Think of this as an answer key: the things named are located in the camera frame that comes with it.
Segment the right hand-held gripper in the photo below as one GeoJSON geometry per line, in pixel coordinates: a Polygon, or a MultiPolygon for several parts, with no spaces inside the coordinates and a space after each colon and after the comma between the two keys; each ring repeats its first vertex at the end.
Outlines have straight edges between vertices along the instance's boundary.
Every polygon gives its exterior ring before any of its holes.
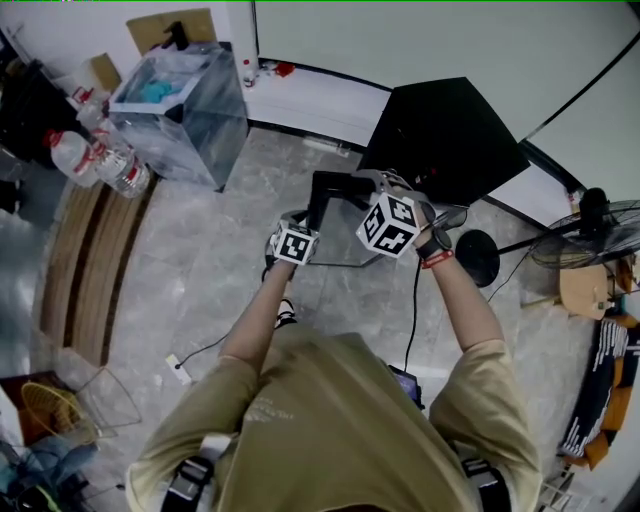
{"type": "Polygon", "coordinates": [[[373,186],[361,194],[367,209],[356,236],[367,250],[399,258],[420,233],[413,188],[389,170],[359,169],[352,175],[373,186]]]}

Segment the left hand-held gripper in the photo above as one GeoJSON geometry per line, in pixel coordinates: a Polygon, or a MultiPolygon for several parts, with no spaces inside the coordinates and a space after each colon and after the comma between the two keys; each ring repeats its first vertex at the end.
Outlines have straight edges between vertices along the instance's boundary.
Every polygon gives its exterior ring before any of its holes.
{"type": "Polygon", "coordinates": [[[304,210],[283,213],[269,238],[269,253],[278,260],[308,264],[319,244],[320,233],[304,224],[304,210]]]}

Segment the person's right hand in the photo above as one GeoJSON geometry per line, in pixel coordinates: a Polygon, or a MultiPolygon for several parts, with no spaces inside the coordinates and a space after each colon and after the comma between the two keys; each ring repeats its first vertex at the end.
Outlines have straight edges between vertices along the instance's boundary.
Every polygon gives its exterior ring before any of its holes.
{"type": "Polygon", "coordinates": [[[418,201],[416,206],[416,219],[420,228],[420,235],[427,238],[432,236],[436,213],[428,202],[418,201]]]}

